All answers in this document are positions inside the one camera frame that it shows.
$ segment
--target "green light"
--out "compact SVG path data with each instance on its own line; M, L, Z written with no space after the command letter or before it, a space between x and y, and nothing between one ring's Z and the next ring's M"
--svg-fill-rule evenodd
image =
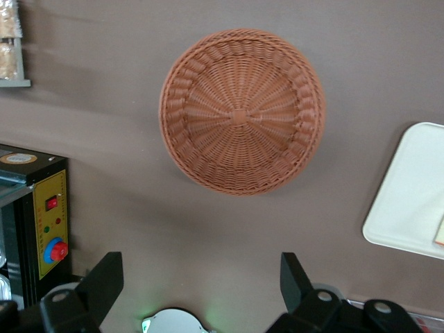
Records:
M142 332L143 333L147 333L148 328L150 328L150 324L151 324L151 320L149 320L149 319L145 319L144 321L142 321Z

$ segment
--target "control panel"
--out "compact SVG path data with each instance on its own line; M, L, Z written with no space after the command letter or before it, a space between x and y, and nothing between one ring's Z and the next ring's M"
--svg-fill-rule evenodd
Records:
M33 196L41 280L68 254L65 170L35 184Z

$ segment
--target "gray wall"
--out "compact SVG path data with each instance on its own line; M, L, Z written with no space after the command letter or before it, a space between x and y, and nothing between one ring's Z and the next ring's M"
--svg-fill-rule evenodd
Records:
M444 123L444 1L22 1L30 89L0 91L0 142L71 158L74 268L123 252L126 287L103 331L137 332L167 306L222 333L263 332L284 311L280 253L356 300L442 316L444 263L368 243L362 225L401 134ZM170 66L227 28L300 49L327 121L304 172L235 198L189 180L157 120Z

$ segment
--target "red button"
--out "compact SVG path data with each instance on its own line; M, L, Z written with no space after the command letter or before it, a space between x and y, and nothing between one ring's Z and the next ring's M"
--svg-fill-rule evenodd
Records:
M57 196L53 196L52 198L49 198L46 200L46 211L52 210L53 208L57 207Z
M51 259L55 262L59 262L65 258L68 254L68 244L63 241L56 243L51 251Z

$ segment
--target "woven basket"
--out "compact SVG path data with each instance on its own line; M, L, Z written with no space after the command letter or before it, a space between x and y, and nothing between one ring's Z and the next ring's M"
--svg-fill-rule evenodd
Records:
M261 194L296 177L324 129L321 84L307 59L259 30L221 31L188 49L160 98L176 164L210 189Z

